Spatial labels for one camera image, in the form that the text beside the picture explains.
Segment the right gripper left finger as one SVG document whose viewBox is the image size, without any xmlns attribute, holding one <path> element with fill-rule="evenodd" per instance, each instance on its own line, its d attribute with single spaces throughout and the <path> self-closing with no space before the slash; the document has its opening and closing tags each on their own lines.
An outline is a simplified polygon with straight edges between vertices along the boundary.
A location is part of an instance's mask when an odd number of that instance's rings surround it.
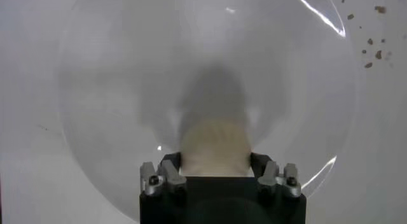
<svg viewBox="0 0 407 224">
<path fill-rule="evenodd" d="M 187 179 L 180 174 L 180 168 L 180 153 L 165 155 L 157 169 L 152 162 L 144 162 L 140 167 L 141 193 L 147 196 L 159 196 L 164 190 L 184 193 Z"/>
</svg>

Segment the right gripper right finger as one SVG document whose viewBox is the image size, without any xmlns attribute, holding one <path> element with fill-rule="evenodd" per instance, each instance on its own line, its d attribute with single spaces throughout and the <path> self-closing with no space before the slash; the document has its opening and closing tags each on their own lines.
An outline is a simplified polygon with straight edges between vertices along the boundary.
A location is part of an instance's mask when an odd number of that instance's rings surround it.
<svg viewBox="0 0 407 224">
<path fill-rule="evenodd" d="M 289 199 L 301 196 L 301 184 L 295 164 L 286 164 L 281 173 L 277 163 L 268 155 L 251 153 L 250 165 L 261 192 L 271 197 L 281 193 Z"/>
</svg>

